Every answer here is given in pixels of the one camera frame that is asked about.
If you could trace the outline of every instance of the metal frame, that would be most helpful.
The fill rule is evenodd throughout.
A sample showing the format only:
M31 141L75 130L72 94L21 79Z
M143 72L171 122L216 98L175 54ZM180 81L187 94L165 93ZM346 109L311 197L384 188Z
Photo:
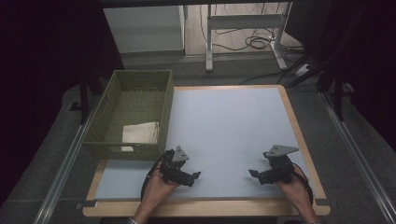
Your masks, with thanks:
M285 30L290 6L291 2L288 2L286 9L281 14L212 16L211 5L207 5L206 72L213 71L212 30L255 28L278 28L276 37L270 45L279 68L286 70L288 67L279 51L279 42Z

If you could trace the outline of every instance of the folded cloth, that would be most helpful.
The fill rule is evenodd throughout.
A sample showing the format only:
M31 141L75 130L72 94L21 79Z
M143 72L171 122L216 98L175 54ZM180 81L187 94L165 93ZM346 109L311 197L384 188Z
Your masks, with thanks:
M122 142L154 144L157 143L158 131L158 122L125 125L122 130ZM134 149L132 147L121 147L121 151L134 151Z

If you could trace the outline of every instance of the bracelet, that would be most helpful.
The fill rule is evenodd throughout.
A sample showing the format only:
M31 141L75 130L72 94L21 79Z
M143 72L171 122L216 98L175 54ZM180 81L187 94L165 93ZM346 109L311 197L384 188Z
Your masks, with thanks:
M127 224L139 224L139 223L137 223L132 217L129 217Z
M302 224L326 224L325 220L316 221L316 222L303 222Z

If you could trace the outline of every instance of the hand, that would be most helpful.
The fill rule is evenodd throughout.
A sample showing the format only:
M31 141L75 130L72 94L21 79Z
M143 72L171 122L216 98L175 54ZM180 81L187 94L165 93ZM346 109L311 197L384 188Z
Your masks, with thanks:
M157 169L151 174L146 186L142 203L134 214L134 220L139 224L145 224L149 219L149 215L155 208L163 203L165 199L173 192L175 188L180 186L178 183L166 183L160 172L161 163L157 165Z
M300 176L305 176L300 167L293 165L295 172ZM297 209L300 217L305 222L317 221L317 215L309 202L308 192L304 183L296 176L292 176L291 182L286 184L283 181L277 181L277 186L280 188L286 199Z

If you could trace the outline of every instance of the crate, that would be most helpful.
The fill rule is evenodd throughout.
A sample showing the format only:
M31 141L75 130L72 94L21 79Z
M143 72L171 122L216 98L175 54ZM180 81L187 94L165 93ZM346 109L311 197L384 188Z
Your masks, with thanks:
M82 145L98 159L156 161L164 152L174 84L171 71L116 70ZM155 144L122 143L124 125L159 122ZM133 147L134 151L122 151Z

